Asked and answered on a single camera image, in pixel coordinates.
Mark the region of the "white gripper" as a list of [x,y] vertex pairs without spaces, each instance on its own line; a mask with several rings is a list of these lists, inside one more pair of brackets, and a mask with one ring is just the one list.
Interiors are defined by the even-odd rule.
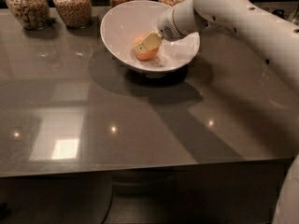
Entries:
[[163,39],[177,41],[207,27],[208,21],[197,14],[193,0],[184,0],[170,7],[158,18],[159,33],[151,31],[135,39],[134,51],[137,54],[143,54],[159,48]]

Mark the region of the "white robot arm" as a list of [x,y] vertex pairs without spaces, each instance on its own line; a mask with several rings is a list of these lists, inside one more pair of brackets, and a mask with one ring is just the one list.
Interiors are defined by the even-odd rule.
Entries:
[[177,41],[204,31],[210,23],[234,32],[290,89],[299,92],[298,25],[253,5],[249,0],[185,0],[157,20],[157,32],[135,47],[154,49],[158,41]]

